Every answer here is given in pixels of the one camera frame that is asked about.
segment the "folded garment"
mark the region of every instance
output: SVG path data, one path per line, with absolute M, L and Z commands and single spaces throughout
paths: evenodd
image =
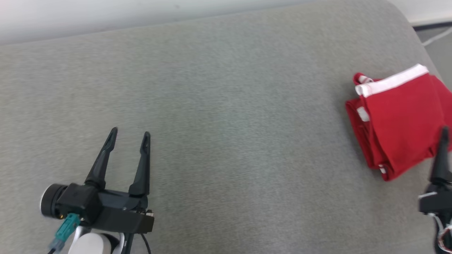
M 442 128 L 452 127 L 452 93 L 425 66 L 353 81 L 359 98 L 346 109 L 369 168 L 390 181 L 436 154 Z

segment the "white wall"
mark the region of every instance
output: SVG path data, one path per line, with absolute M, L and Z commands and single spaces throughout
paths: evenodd
M 312 0 L 0 0 L 0 44 L 196 19 Z M 391 0 L 414 24 L 452 20 L 452 0 Z

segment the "gray floor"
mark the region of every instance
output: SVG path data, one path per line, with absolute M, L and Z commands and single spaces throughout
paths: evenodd
M 420 40 L 425 42 L 431 37 L 446 31 L 448 28 L 434 28 L 417 32 Z M 452 33 L 425 47 L 435 64 L 443 82 L 452 84 Z

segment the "black baseboard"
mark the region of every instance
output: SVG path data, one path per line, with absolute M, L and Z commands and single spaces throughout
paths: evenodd
M 431 25 L 416 26 L 413 28 L 415 31 L 422 31 L 422 30 L 441 28 L 441 27 L 452 27 L 452 22 L 444 22 L 444 23 L 437 23 L 437 24 L 431 24 Z

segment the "black cable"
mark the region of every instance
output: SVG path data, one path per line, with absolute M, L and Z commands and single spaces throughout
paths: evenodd
M 148 254 L 151 254 L 151 248 L 149 247 L 149 243 L 147 242 L 146 237 L 144 236 L 144 234 L 140 234 L 140 235 L 143 238 L 144 244 L 146 244 Z

